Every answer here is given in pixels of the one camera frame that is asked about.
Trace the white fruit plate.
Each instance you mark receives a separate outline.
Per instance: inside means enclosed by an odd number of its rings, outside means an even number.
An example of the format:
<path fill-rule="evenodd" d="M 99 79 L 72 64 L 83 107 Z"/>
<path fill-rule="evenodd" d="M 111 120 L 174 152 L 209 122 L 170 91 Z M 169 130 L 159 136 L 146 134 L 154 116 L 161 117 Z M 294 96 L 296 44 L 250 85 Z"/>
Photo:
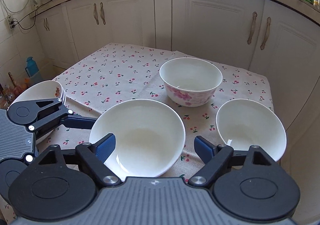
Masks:
<path fill-rule="evenodd" d="M 57 81 L 43 81 L 19 95 L 8 109 L 15 133 L 27 146 L 43 141 L 68 115 L 66 94 Z"/>

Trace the large plain white bowl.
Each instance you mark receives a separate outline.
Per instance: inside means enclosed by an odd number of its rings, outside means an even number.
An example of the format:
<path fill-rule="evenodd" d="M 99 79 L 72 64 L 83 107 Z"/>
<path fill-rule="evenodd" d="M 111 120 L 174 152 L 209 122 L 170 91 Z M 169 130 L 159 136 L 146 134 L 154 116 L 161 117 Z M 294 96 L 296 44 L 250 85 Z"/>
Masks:
<path fill-rule="evenodd" d="M 93 125 L 89 142 L 108 133 L 115 135 L 116 146 L 104 165 L 122 181 L 128 176 L 163 175 L 177 162 L 185 144 L 180 116 L 154 100 L 130 100 L 111 107 Z"/>

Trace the cherry print tablecloth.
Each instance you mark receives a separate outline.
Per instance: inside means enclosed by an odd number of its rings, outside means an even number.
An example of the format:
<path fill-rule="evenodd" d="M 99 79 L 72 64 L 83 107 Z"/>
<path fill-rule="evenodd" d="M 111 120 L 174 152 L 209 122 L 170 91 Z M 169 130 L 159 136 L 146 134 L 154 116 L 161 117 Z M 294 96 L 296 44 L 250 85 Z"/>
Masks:
<path fill-rule="evenodd" d="M 270 84 L 265 76 L 249 70 L 216 63 L 223 80 L 211 100 L 200 107 L 184 107 L 167 95 L 159 69 L 169 60 L 182 58 L 179 51 L 110 43 L 54 78 L 65 90 L 66 107 L 77 114 L 99 117 L 121 102 L 150 99 L 173 108 L 182 119 L 186 139 L 174 166 L 165 174 L 187 182 L 203 167 L 194 150 L 194 138 L 202 136 L 213 144 L 220 138 L 216 114 L 227 101 L 246 99 L 273 110 Z"/>

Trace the blue thermos bottle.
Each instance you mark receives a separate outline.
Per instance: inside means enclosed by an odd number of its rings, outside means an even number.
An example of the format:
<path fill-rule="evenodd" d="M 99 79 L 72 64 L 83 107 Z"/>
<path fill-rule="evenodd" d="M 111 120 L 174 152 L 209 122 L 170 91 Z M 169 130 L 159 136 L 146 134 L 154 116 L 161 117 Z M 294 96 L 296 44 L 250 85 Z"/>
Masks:
<path fill-rule="evenodd" d="M 39 72 L 39 68 L 37 63 L 33 60 L 33 57 L 28 57 L 26 63 L 25 71 L 28 77 L 32 77 Z"/>

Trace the white floral bowl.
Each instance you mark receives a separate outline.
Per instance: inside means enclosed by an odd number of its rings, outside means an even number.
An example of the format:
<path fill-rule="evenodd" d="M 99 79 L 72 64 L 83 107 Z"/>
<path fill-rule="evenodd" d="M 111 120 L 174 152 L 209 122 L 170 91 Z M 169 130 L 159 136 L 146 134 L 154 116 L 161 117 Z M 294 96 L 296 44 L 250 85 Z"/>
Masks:
<path fill-rule="evenodd" d="M 279 161 L 287 146 L 284 126 L 266 106 L 252 100 L 225 102 L 216 114 L 216 130 L 221 141 L 234 150 L 248 150 L 252 145 L 263 148 Z"/>
<path fill-rule="evenodd" d="M 168 97 L 184 107 L 207 104 L 222 83 L 221 71 L 202 59 L 183 57 L 164 63 L 159 69 Z"/>

